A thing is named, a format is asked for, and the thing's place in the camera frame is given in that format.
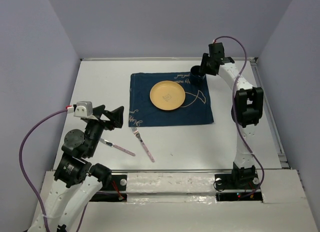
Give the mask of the dark blue patterned mug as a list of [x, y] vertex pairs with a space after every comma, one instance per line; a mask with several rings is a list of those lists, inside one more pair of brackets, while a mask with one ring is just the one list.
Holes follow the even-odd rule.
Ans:
[[206, 78], [206, 75], [200, 75], [200, 66], [199, 65], [194, 65], [190, 69], [190, 83], [194, 86], [200, 87]]

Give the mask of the pink-handled metal knife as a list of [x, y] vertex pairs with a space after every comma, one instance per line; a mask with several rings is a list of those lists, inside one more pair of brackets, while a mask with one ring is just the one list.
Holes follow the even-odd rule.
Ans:
[[126, 153], [126, 154], [128, 154], [128, 155], [130, 155], [130, 156], [133, 156], [133, 157], [136, 156], [136, 154], [135, 154], [134, 152], [129, 151], [129, 150], [127, 150], [127, 149], [125, 149], [125, 148], [123, 148], [123, 147], [121, 147], [121, 146], [119, 146], [119, 145], [117, 145], [117, 144], [114, 144], [114, 143], [112, 143], [112, 142], [109, 142], [109, 141], [107, 141], [107, 140], [105, 140], [105, 139], [103, 139], [103, 138], [100, 138], [99, 141], [100, 141], [101, 143], [103, 143], [104, 145], [107, 145], [107, 146], [109, 146], [109, 147], [111, 147], [111, 148], [115, 148], [115, 149], [117, 149], [117, 150], [119, 150], [119, 151], [122, 151], [122, 152], [124, 152], [124, 153]]

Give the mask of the pink-handled metal fork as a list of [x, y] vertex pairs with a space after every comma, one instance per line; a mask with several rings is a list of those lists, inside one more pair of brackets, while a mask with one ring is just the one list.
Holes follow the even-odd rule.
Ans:
[[149, 151], [148, 147], [146, 146], [145, 142], [143, 141], [140, 132], [138, 131], [138, 129], [136, 127], [131, 127], [131, 130], [133, 132], [133, 134], [135, 135], [135, 137], [139, 140], [141, 146], [143, 147], [145, 153], [147, 154], [147, 156], [149, 157], [150, 161], [152, 163], [155, 162], [154, 157], [152, 156], [151, 152]]

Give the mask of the dark blue fish-print cloth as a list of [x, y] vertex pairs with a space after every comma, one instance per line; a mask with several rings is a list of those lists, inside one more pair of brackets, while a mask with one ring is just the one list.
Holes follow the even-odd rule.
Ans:
[[[190, 82], [189, 72], [133, 73], [130, 75], [129, 127], [167, 127], [207, 125], [214, 122], [207, 79], [200, 85]], [[185, 100], [175, 110], [162, 110], [150, 99], [152, 87], [161, 81], [182, 86]]]

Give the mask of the yellow round plate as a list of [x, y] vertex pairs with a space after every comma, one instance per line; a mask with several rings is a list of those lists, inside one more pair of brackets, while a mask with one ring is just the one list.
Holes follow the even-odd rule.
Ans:
[[186, 93], [180, 84], [164, 80], [156, 83], [151, 88], [149, 98], [156, 108], [164, 111], [173, 111], [184, 103]]

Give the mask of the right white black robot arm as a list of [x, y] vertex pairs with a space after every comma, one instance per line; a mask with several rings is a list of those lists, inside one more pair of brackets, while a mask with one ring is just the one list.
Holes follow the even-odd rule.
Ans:
[[201, 75], [220, 76], [231, 89], [231, 117], [237, 130], [232, 170], [215, 175], [215, 189], [218, 192], [248, 188], [256, 190], [260, 185], [256, 165], [260, 162], [249, 143], [263, 115], [264, 91], [243, 77], [243, 70], [237, 69], [231, 57], [225, 56], [221, 42], [209, 44], [208, 50], [202, 56], [199, 72]]

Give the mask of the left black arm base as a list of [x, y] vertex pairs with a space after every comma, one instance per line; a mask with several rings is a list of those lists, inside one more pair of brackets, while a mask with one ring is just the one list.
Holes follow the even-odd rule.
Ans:
[[103, 186], [90, 200], [90, 202], [118, 203], [127, 201], [127, 175], [113, 174], [111, 182]]

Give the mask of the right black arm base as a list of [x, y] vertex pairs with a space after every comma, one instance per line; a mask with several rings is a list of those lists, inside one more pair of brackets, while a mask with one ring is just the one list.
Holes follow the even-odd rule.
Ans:
[[213, 188], [216, 191], [217, 202], [239, 202], [239, 201], [263, 201], [261, 189], [258, 188], [260, 181], [256, 174], [253, 179], [245, 180], [235, 184], [232, 175], [219, 173], [214, 175]]

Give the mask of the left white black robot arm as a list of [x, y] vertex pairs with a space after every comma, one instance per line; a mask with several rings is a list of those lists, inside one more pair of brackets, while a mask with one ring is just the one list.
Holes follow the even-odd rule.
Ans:
[[63, 112], [80, 118], [86, 127], [72, 129], [64, 136], [62, 157], [47, 199], [39, 201], [41, 212], [30, 232], [67, 232], [92, 197], [108, 188], [112, 180], [108, 167], [87, 160], [93, 157], [104, 131], [122, 128], [124, 107], [108, 111], [104, 105], [93, 107], [90, 101], [79, 101]]

